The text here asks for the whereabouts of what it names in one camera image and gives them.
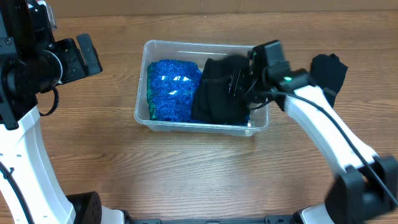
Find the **black garment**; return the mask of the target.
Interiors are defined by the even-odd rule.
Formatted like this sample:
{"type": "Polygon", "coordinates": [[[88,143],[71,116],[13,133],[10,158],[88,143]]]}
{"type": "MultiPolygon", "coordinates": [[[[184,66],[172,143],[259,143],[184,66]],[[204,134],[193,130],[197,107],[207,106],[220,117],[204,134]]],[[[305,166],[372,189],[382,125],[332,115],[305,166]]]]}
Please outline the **black garment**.
{"type": "Polygon", "coordinates": [[[242,55],[230,55],[220,60],[207,59],[194,94],[191,120],[198,123],[247,125],[247,103],[229,94],[230,90],[234,90],[229,84],[233,75],[245,75],[248,71],[249,59],[242,55]]]}
{"type": "Polygon", "coordinates": [[[320,54],[312,59],[310,75],[323,90],[331,107],[334,107],[337,94],[343,86],[348,67],[335,55],[320,54]]]}

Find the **blue sequin fabric bundle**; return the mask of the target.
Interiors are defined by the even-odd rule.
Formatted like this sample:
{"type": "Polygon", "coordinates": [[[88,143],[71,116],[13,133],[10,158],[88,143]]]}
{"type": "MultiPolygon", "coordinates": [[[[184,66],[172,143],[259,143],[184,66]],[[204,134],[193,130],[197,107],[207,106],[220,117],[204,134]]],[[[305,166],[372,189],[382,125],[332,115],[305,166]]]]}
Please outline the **blue sequin fabric bundle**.
{"type": "Polygon", "coordinates": [[[194,62],[159,60],[147,67],[149,119],[190,122],[201,71],[194,62]]]}

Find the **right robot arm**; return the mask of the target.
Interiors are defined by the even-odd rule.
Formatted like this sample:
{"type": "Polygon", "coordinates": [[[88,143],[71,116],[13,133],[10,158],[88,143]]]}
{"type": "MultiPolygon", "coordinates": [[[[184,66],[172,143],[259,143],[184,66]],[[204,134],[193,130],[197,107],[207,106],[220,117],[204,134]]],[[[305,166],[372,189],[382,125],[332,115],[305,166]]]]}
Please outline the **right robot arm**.
{"type": "Polygon", "coordinates": [[[345,125],[305,69],[291,70],[278,40],[253,47],[247,75],[233,75],[230,95],[274,101],[326,159],[335,178],[325,201],[297,211],[292,223],[364,223],[397,208],[397,160],[381,158],[345,125]]]}

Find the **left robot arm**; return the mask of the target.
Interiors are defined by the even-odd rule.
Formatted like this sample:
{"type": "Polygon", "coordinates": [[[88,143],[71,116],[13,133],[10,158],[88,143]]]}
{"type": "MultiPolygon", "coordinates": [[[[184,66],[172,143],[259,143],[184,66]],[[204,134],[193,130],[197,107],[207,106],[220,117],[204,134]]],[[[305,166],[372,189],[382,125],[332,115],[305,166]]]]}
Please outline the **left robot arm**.
{"type": "Polygon", "coordinates": [[[88,34],[55,40],[45,1],[1,1],[1,193],[15,223],[128,223],[96,192],[63,193],[45,149],[39,93],[101,73],[88,34]]]}

